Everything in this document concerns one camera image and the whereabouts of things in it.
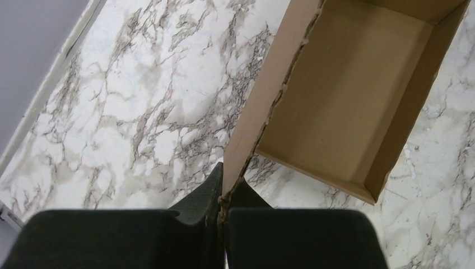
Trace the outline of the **brown cardboard box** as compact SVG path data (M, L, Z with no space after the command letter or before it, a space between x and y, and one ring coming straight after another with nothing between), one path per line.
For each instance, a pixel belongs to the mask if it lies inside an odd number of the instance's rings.
M291 1L224 153L254 154L375 204L468 1Z

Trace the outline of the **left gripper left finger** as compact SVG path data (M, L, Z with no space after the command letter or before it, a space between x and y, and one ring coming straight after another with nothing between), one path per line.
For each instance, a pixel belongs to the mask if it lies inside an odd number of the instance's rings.
M167 209L48 210L21 230L3 268L224 268L217 225L223 164Z

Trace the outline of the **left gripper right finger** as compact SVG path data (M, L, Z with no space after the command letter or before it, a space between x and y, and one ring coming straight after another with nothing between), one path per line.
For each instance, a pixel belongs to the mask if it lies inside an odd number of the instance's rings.
M376 231L360 211L275 209L246 181L226 193L230 268L387 268Z

